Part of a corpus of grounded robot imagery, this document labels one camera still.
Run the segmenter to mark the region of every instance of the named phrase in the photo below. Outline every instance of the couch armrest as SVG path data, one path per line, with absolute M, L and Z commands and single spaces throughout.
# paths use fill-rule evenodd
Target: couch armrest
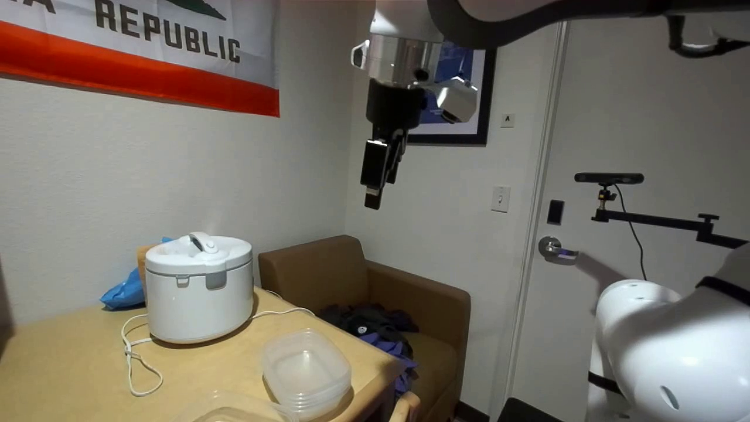
M 421 333 L 465 355 L 470 297 L 465 290 L 367 260 L 370 303 L 403 309 Z

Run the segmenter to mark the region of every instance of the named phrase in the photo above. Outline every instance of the table surface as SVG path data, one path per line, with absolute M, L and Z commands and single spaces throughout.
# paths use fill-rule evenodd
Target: table surface
M 254 313 L 292 309 L 286 300 L 254 289 Z M 331 340 L 349 362 L 352 392 L 325 420 L 359 420 L 388 396 L 399 362 L 359 338 L 305 313 L 267 315 L 239 333 L 197 348 L 137 345 L 136 351 L 164 372 L 149 396 L 131 396 L 127 388 L 121 323 L 142 315 L 80 309 L 20 329 L 0 362 L 0 420 L 179 420 L 189 406 L 210 395 L 242 395 L 272 403 L 261 383 L 261 348 L 311 329 Z M 147 327 L 129 333 L 147 338 Z M 142 390 L 154 378 L 134 365 Z

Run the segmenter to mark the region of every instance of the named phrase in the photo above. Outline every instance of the door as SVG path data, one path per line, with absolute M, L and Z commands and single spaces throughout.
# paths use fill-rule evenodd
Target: door
M 693 232 L 592 224 L 598 185 L 579 172 L 636 172 L 607 208 L 696 218 L 718 214 L 716 232 L 750 235 L 750 55 L 687 61 L 667 51 L 662 18 L 573 21 L 554 100 L 537 241 L 554 238 L 577 260 L 530 256 L 510 395 L 560 417 L 583 422 L 598 293 L 626 276 L 688 293 L 711 274 L 727 249 Z

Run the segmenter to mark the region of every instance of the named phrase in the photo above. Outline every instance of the framed picture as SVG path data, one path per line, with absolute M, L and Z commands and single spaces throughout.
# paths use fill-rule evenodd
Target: framed picture
M 455 75 L 468 77 L 477 88 L 477 111 L 468 123 L 444 123 L 431 98 L 421 113 L 420 126 L 409 132 L 408 143 L 423 146 L 484 146 L 486 119 L 492 106 L 495 82 L 495 49 L 465 49 L 459 44 L 443 44 L 435 79 L 449 79 Z

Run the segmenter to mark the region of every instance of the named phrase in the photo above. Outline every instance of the rice cooker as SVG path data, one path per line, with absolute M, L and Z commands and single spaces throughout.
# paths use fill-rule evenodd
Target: rice cooker
M 192 232 L 144 253 L 144 303 L 157 340 L 193 345 L 252 315 L 251 243 Z

